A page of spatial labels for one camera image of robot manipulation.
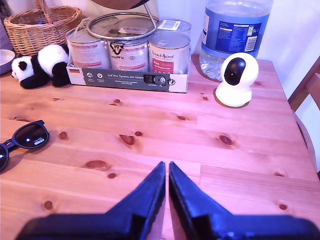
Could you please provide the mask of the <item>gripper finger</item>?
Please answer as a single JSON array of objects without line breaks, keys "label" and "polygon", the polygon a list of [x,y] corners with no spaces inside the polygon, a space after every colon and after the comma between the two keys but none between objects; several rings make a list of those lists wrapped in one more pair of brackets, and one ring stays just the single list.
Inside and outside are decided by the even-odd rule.
[{"label": "gripper finger", "polygon": [[203,192],[173,161],[169,164],[169,195],[188,240],[230,240],[232,214]]},{"label": "gripper finger", "polygon": [[166,168],[161,161],[129,195],[106,212],[107,240],[145,240],[165,197]]}]

